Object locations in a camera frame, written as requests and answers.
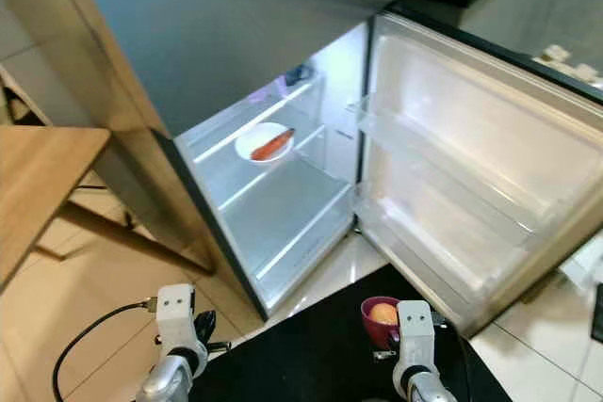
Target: refrigerator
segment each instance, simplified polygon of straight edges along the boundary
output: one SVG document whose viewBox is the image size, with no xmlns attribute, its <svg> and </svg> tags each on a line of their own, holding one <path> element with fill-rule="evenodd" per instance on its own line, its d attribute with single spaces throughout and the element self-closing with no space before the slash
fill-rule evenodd
<svg viewBox="0 0 603 402">
<path fill-rule="evenodd" d="M 477 330 L 603 218 L 603 110 L 554 83 L 394 13 L 292 72 L 174 140 L 268 315 L 356 225 Z M 258 165 L 266 123 L 295 133 Z"/>
<path fill-rule="evenodd" d="M 202 21 L 190 4 L 167 0 L 140 31 L 143 1 L 95 1 L 168 129 L 156 133 L 164 152 L 265 318 L 360 233 L 471 336 L 601 227 L 603 97 L 496 46 L 383 10 L 389 0 L 279 15 L 268 31 L 228 23 L 244 35 L 237 46 L 207 28 L 221 16 Z M 209 8 L 261 22 L 303 2 L 229 1 Z M 262 128 L 265 141 L 295 132 L 258 163 L 241 148 Z"/>
</svg>

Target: gray wall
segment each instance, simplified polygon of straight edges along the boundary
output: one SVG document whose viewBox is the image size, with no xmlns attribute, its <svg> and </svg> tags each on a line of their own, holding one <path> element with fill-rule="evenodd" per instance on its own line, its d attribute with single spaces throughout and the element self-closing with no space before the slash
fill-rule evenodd
<svg viewBox="0 0 603 402">
<path fill-rule="evenodd" d="M 532 56 L 559 44 L 572 53 L 571 64 L 587 63 L 603 72 L 603 0 L 478 0 L 460 24 Z"/>
<path fill-rule="evenodd" d="M 95 0 L 176 137 L 391 0 Z"/>
<path fill-rule="evenodd" d="M 550 43 L 570 51 L 573 64 L 603 72 L 603 0 L 554 0 L 539 36 L 540 47 Z"/>
</svg>

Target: tile floor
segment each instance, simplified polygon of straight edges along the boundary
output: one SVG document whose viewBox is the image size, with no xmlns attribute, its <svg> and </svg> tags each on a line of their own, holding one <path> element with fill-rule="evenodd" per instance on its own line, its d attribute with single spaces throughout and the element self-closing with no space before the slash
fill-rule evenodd
<svg viewBox="0 0 603 402">
<path fill-rule="evenodd" d="M 122 214 L 107 193 L 82 191 L 75 198 L 107 217 Z M 78 252 L 63 263 L 32 256 L 0 297 L 0 402 L 51 402 L 50 376 L 62 348 L 99 315 L 153 295 L 161 285 L 193 282 L 197 310 L 218 311 L 214 338 L 236 346 L 385 264 L 352 235 L 264 324 L 221 281 L 190 277 L 66 223 L 53 224 L 42 243 Z M 593 291 L 559 280 L 530 305 L 513 306 L 472 345 L 514 401 L 600 402 L 603 345 L 589 339 L 592 306 Z M 155 362 L 155 335 L 155 321 L 143 310 L 108 321 L 61 369 L 67 400 L 132 400 Z"/>
</svg>

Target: door shelf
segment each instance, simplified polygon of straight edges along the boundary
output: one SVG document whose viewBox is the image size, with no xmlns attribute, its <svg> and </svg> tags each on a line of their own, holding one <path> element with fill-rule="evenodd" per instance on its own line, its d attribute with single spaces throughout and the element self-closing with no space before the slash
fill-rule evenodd
<svg viewBox="0 0 603 402">
<path fill-rule="evenodd" d="M 437 192 L 429 195 L 430 199 L 421 197 L 423 212 L 414 212 L 413 205 L 405 206 L 407 210 L 400 208 L 404 201 L 383 196 L 364 182 L 355 187 L 353 211 L 363 228 L 395 251 L 395 259 L 402 263 L 418 259 L 467 303 L 487 297 L 489 289 L 502 278 L 501 269 L 520 253 L 509 249 L 459 206 L 446 205 L 437 198 Z M 432 222 L 434 211 L 439 221 Z"/>
<path fill-rule="evenodd" d="M 359 109 L 359 128 L 399 161 L 400 171 L 444 194 L 503 240 L 518 246 L 553 220 L 562 201 L 543 203 L 502 175 L 485 169 L 408 117 Z"/>
<path fill-rule="evenodd" d="M 351 220 L 350 190 L 292 153 L 220 212 L 267 304 L 311 265 L 333 230 Z"/>
</svg>

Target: refrigerator shelf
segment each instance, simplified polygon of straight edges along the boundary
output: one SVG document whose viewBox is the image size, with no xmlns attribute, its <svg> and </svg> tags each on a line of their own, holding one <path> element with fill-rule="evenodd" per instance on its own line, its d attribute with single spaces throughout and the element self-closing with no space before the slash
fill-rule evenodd
<svg viewBox="0 0 603 402">
<path fill-rule="evenodd" d="M 271 164 L 258 166 L 242 159 L 236 153 L 235 144 L 230 143 L 194 167 L 194 172 L 203 179 L 212 202 L 219 211 L 226 209 L 248 190 L 252 190 L 268 174 L 290 159 L 292 154 L 314 150 L 315 147 L 309 145 L 319 141 L 324 129 L 316 119 L 290 105 L 273 113 L 267 121 L 295 128 L 295 148 L 289 155 Z M 318 152 L 319 143 L 316 148 L 315 152 Z"/>
<path fill-rule="evenodd" d="M 268 305 L 319 259 L 333 231 L 350 223 L 350 189 L 293 153 L 221 211 Z"/>
<path fill-rule="evenodd" d="M 377 234 L 395 264 L 419 260 L 467 303 L 487 297 L 501 269 L 521 254 L 476 221 L 461 206 L 447 203 L 436 191 L 420 197 L 422 212 L 404 201 L 383 196 L 371 183 L 355 187 L 354 213 L 363 228 Z M 439 221 L 432 221 L 434 212 Z"/>
<path fill-rule="evenodd" d="M 403 171 L 462 205 L 511 245 L 526 241 L 562 205 L 561 200 L 536 199 L 520 185 L 480 166 L 408 117 L 384 109 L 376 113 L 360 109 L 358 126 L 399 160 Z"/>
<path fill-rule="evenodd" d="M 293 106 L 310 117 L 317 117 L 322 77 L 316 73 L 293 87 L 281 78 L 247 98 L 183 133 L 188 154 L 195 164 L 232 144 L 237 137 L 286 106 Z"/>
</svg>

